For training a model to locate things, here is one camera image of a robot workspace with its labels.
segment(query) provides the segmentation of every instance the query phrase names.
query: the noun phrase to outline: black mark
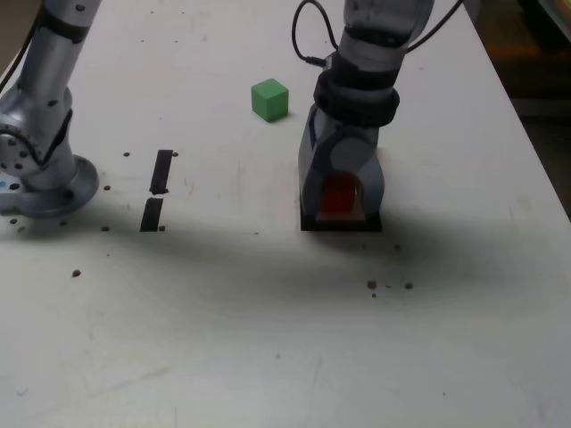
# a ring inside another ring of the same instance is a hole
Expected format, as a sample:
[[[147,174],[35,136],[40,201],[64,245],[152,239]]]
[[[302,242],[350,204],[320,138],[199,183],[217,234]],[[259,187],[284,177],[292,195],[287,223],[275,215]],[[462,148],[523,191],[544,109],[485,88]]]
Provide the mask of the black mark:
[[[157,232],[159,230],[161,210],[162,199],[149,198],[147,200],[143,220],[141,221],[141,232]]]
[[[153,195],[168,193],[167,181],[169,181],[170,163],[172,161],[172,150],[159,150],[157,161],[154,164],[153,179],[149,189]]]

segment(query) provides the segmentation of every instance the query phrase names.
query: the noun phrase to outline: floor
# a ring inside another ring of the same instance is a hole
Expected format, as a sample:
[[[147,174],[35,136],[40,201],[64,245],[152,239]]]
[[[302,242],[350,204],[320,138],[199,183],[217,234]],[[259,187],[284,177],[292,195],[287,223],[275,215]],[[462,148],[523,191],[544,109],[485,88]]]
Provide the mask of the floor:
[[[12,61],[28,33],[41,0],[0,0],[0,70]],[[518,8],[517,0],[483,0],[481,13]],[[525,121],[525,129],[550,180],[571,217],[571,127],[549,121]]]
[[[40,0],[0,0],[0,70],[5,70],[18,53],[40,3]]]

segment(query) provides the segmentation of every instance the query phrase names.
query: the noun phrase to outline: white table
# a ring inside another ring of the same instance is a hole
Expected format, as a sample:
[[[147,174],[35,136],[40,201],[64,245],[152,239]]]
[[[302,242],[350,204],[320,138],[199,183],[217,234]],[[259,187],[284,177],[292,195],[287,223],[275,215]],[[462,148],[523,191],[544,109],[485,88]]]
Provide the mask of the white table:
[[[71,142],[112,189],[66,227],[0,218],[1,426],[569,426],[569,222],[465,11],[399,77],[385,233],[311,235],[296,5],[103,2]],[[331,50],[310,7],[299,38]],[[266,78],[291,91],[274,125]],[[166,231],[140,234],[159,149]]]

